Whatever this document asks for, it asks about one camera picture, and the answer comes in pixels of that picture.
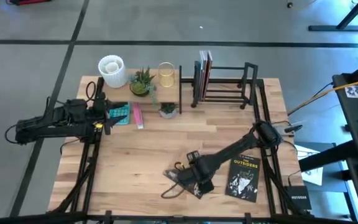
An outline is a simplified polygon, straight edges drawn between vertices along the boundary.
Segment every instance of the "gray floor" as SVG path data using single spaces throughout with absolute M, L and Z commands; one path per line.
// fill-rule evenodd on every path
M 0 39 L 70 40 L 83 1 L 54 0 L 29 6 L 7 6 L 0 0 Z M 80 40 L 215 40 L 249 42 L 358 43 L 358 34 L 310 33 L 312 24 L 333 24 L 350 10 L 350 0 L 320 0 L 305 10 L 289 10 L 282 0 L 91 0 Z M 287 109 L 291 109 L 331 82 L 331 76 L 358 68 L 358 49 L 273 47 L 76 46 L 59 99 L 76 95 L 82 75 L 97 75 L 98 60 L 120 55 L 127 67 L 169 61 L 192 74 L 198 51 L 212 51 L 214 63 L 259 65 L 260 77 L 279 78 Z M 66 45 L 0 45 L 0 217 L 9 214 L 32 145 L 8 144 L 3 134 L 18 119 L 40 115 L 52 93 Z M 239 73 L 213 73 L 236 77 Z M 298 141 L 341 143 L 350 138 L 334 93 L 290 117 L 302 121 Z M 22 214 L 43 213 L 53 186 L 62 139 L 44 142 Z M 348 213 L 342 199 L 315 197 L 314 214 L 334 217 Z M 326 207 L 337 209 L 336 212 Z

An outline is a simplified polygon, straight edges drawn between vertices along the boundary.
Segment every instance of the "white ceramic cup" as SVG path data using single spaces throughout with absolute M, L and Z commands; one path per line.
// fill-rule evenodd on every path
M 102 58 L 98 69 L 106 84 L 112 88 L 120 88 L 128 82 L 129 76 L 125 74 L 124 61 L 117 55 Z

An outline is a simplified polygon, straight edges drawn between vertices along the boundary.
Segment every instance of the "wooden tabletop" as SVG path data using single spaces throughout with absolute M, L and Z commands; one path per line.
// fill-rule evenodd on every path
M 94 80 L 94 77 L 82 77 L 79 98 L 85 98 L 85 86 L 90 80 Z M 272 121 L 287 120 L 279 80 L 266 78 L 264 81 Z M 236 86 L 210 84 L 209 88 L 235 90 Z M 130 124 L 115 126 L 112 135 L 102 136 L 89 214 L 103 215 L 106 210 L 111 210 L 115 215 L 243 217 L 245 212 L 249 212 L 253 217 L 270 216 L 263 169 L 260 169 L 256 203 L 224 194 L 229 161 L 213 177 L 215 189 L 201 200 L 188 192 L 174 199 L 160 197 L 173 185 L 162 175 L 165 169 L 172 168 L 176 161 L 187 164 L 185 156 L 188 152 L 199 150 L 207 154 L 221 150 L 247 133 L 254 122 L 252 106 L 247 105 L 245 110 L 240 110 L 238 104 L 200 103 L 193 109 L 190 107 L 191 101 L 192 88 L 190 84 L 184 84 L 182 114 L 173 119 L 164 119 L 160 117 L 158 108 L 141 104 L 144 129 L 137 129 L 132 114 Z M 263 111 L 260 95 L 258 101 L 260 111 Z M 63 148 L 50 198 L 50 210 L 56 208 L 74 186 L 82 149 L 83 145 L 79 142 Z M 251 149 L 243 154 L 260 158 L 260 149 Z M 286 185 L 287 177 L 300 169 L 294 148 L 282 143 L 278 159 Z M 291 176 L 291 183 L 303 185 L 300 173 Z M 280 212 L 278 192 L 274 185 L 273 194 L 276 210 Z
M 135 72 L 140 69 L 127 69 L 127 75 L 134 75 Z M 150 75 L 155 75 L 152 79 L 152 83 L 157 87 L 155 91 L 155 97 L 158 102 L 179 102 L 179 70 L 175 70 L 174 78 L 175 82 L 171 87 L 163 87 L 160 85 L 160 77 L 158 76 L 158 69 L 150 69 Z M 97 77 L 89 77 L 91 81 L 95 83 L 98 81 Z M 150 95 L 145 97 L 135 96 L 129 89 L 129 85 L 124 85 L 121 88 L 111 88 L 104 83 L 103 90 L 106 97 L 115 102 L 139 102 L 139 103 L 151 103 L 152 99 Z

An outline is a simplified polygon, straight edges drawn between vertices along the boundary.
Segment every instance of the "small potted succulent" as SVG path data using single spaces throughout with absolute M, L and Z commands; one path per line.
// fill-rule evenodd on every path
M 173 118 L 177 115 L 177 105 L 175 103 L 161 103 L 160 115 L 163 118 Z
M 155 90 L 154 84 L 151 82 L 155 75 L 150 76 L 150 68 L 145 71 L 137 71 L 131 80 L 129 88 L 135 96 L 147 96 L 151 91 Z

